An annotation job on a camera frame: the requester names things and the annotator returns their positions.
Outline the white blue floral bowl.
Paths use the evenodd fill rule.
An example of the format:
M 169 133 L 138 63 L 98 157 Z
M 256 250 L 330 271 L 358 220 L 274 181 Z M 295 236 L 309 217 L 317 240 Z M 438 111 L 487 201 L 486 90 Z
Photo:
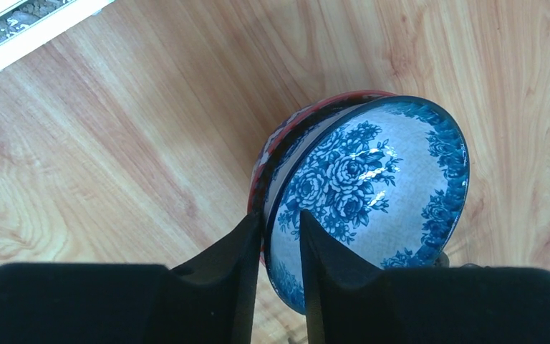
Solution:
M 279 298 L 304 313 L 300 215 L 380 269 L 435 264 L 465 205 L 469 153 L 429 100 L 385 97 L 309 127 L 269 188 L 263 253 Z

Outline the blue zigzag red bowl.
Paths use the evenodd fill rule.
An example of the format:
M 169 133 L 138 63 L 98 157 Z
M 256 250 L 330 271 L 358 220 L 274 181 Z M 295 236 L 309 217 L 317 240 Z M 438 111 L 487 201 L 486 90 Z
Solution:
M 292 147 L 301 143 L 301 138 L 309 132 L 310 126 L 344 109 L 394 96 L 394 93 L 380 90 L 356 90 L 320 100 L 296 111 L 269 136 L 261 149 L 251 174 L 248 211 L 262 211 L 266 208 L 269 188 L 276 171 L 284 163 L 284 157 L 292 152 Z

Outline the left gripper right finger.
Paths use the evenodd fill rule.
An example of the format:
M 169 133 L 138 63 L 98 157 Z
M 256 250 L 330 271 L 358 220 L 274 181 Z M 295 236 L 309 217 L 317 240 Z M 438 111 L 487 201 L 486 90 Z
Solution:
M 550 271 L 382 270 L 301 213 L 310 343 L 550 343 Z

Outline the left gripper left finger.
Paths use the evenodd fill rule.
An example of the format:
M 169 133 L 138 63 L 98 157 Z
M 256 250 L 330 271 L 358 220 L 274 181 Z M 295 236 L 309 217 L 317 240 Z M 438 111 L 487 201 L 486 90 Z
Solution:
M 249 343 L 261 216 L 177 267 L 0 266 L 0 343 Z

